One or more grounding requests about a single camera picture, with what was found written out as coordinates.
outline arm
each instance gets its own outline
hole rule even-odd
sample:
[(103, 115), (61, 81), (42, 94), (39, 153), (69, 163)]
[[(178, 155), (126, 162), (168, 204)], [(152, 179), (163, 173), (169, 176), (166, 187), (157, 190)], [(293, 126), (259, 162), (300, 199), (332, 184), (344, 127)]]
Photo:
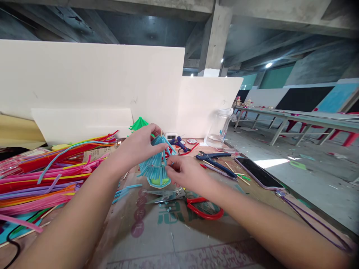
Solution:
[(177, 186), (187, 187), (222, 207), (286, 267), (349, 266), (349, 257), (309, 226), (214, 180), (192, 158), (171, 156), (167, 164), (167, 173)]
[(120, 177), (167, 148), (167, 144), (151, 146), (151, 133), (159, 132), (150, 124), (130, 135), (19, 257), (16, 268), (81, 268), (96, 244)]

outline hand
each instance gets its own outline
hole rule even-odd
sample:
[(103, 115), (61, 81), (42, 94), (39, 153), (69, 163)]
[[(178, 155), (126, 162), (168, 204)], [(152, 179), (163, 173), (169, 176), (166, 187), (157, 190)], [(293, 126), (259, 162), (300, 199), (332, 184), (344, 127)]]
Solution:
[(126, 165), (128, 165), (128, 169), (131, 169), (168, 147), (167, 143), (152, 146), (151, 141), (154, 138), (151, 134), (154, 134), (154, 136), (160, 135), (161, 128), (154, 123), (142, 127), (132, 133), (110, 157), (121, 155)]
[(192, 157), (172, 155), (167, 159), (165, 169), (172, 184), (176, 184), (177, 187), (183, 186), (202, 196), (206, 195), (203, 192), (204, 186), (213, 182), (213, 179)]

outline green wall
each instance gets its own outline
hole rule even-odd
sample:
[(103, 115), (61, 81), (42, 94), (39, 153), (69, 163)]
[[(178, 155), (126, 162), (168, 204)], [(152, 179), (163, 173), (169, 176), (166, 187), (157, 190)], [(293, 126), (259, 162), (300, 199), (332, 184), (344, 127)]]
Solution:
[(250, 90), (252, 88), (256, 76), (257, 76), (257, 74), (252, 74), (252, 75), (243, 77), (244, 80), (243, 80), (242, 85), (247, 85), (247, 87), (243, 90)]
[(292, 69), (293, 65), (289, 67), (267, 70), (262, 80), (260, 89), (283, 88)]

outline phone case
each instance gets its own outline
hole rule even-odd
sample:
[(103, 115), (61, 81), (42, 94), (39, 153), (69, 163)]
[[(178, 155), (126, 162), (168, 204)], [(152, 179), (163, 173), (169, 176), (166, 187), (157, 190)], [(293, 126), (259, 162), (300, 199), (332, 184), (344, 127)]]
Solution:
[(263, 185), (263, 183), (260, 182), (260, 181), (258, 180), (258, 178), (256, 178), (251, 172), (249, 172), (249, 170), (248, 170), (244, 165), (242, 165), (242, 164), (237, 160), (237, 158), (235, 159), (235, 161), (236, 161), (263, 189), (272, 190), (272, 191), (276, 191), (276, 190), (282, 191), (282, 190), (285, 190), (284, 187), (283, 187), (283, 188), (277, 188), (277, 187), (267, 187), (267, 186)]

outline concrete floor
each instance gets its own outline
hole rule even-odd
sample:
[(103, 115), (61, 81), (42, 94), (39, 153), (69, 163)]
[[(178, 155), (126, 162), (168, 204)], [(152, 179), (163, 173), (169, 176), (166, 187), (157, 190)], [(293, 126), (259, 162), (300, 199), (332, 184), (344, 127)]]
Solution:
[[(249, 113), (247, 119), (255, 119), (256, 115)], [(259, 120), (266, 119), (271, 120), (272, 117), (259, 117)], [(359, 169), (359, 139), (350, 147), (343, 147), (341, 145), (348, 134), (341, 132), (334, 140), (327, 140), (319, 146), (313, 143), (317, 143), (318, 135), (312, 134), (306, 136), (307, 139), (303, 139), (297, 147), (294, 146), (296, 141), (293, 139), (297, 136), (292, 135), (280, 137), (274, 146), (269, 146), (268, 142), (272, 140), (281, 122), (277, 119), (269, 130), (270, 121), (259, 121), (255, 126), (258, 130), (254, 132), (247, 132), (239, 127), (234, 129), (234, 123), (230, 123), (226, 142), (359, 235), (359, 186), (344, 181)], [(251, 128), (252, 125), (253, 121), (239, 122), (242, 127)], [(297, 123), (290, 132), (299, 132), (300, 126)], [(311, 128), (310, 132), (321, 130), (323, 129)], [(327, 152), (342, 154), (347, 159), (337, 159)], [(311, 156), (315, 161), (302, 158), (299, 154)], [(310, 170), (293, 167), (289, 164), (291, 159), (288, 157), (299, 158), (297, 162), (305, 164)]]

